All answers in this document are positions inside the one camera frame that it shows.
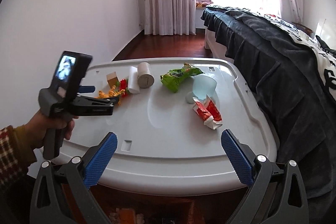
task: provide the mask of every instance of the reddish-brown floor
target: reddish-brown floor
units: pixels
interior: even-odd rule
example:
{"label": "reddish-brown floor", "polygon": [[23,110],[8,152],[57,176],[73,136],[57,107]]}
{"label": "reddish-brown floor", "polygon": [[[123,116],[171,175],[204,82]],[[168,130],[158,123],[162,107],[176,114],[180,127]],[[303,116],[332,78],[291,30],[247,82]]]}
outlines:
{"label": "reddish-brown floor", "polygon": [[[138,35],[127,45],[114,60],[155,58],[155,57],[204,57],[212,58],[210,50],[204,48],[204,34],[197,35]],[[64,186],[71,209],[78,223],[85,223],[78,208],[75,206],[74,199],[68,186]],[[134,208],[136,213],[143,213],[145,216],[159,213],[163,215],[174,215],[184,212],[185,206],[179,204],[192,204],[197,211],[194,224],[224,224],[229,216],[234,212],[236,206],[243,198],[246,188],[199,197],[153,197],[139,195],[114,190],[102,185],[91,187],[91,192],[103,211],[109,215],[115,212],[116,207]],[[187,217],[188,213],[183,213],[182,218]],[[178,221],[179,224],[190,223],[186,219]]]}
{"label": "reddish-brown floor", "polygon": [[155,57],[212,58],[204,48],[204,33],[196,35],[139,35],[114,60]]}

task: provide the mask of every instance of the light blue cup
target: light blue cup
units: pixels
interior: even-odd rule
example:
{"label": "light blue cup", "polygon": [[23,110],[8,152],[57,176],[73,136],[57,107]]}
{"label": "light blue cup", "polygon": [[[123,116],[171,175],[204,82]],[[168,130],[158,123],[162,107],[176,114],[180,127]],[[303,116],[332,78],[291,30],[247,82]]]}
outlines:
{"label": "light blue cup", "polygon": [[217,82],[215,79],[205,76],[197,75],[194,77],[193,93],[200,101],[204,100],[207,95],[212,97],[215,93]]}

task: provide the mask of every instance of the black pillow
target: black pillow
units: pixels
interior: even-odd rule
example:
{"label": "black pillow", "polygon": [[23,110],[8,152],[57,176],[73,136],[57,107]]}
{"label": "black pillow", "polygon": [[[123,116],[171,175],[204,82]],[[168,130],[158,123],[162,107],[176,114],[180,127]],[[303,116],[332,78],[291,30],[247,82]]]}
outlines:
{"label": "black pillow", "polygon": [[336,58],[336,50],[333,50],[333,49],[329,48],[329,46],[327,45],[327,43],[326,43],[325,41],[323,41],[318,35],[316,36],[316,39],[317,39],[317,41],[320,43],[321,48],[322,48],[325,52],[331,54],[333,57]]}

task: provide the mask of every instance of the lit screen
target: lit screen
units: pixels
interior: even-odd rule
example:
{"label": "lit screen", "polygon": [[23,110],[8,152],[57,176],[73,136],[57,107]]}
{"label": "lit screen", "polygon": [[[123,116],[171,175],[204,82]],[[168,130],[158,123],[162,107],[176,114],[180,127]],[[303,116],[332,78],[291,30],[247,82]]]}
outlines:
{"label": "lit screen", "polygon": [[63,82],[67,83],[69,79],[69,75],[71,74],[71,70],[75,64],[76,58],[72,56],[64,55],[61,59],[61,62],[59,63],[56,77],[59,80],[62,80]]}

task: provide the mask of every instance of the red and white paper packaging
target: red and white paper packaging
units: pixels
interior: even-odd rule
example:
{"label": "red and white paper packaging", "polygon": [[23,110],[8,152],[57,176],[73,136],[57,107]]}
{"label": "red and white paper packaging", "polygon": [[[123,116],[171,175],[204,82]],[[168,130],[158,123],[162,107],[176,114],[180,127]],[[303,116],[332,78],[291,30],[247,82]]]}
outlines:
{"label": "red and white paper packaging", "polygon": [[222,116],[209,96],[203,103],[198,98],[193,99],[195,101],[193,109],[204,120],[205,126],[217,129],[223,125]]}

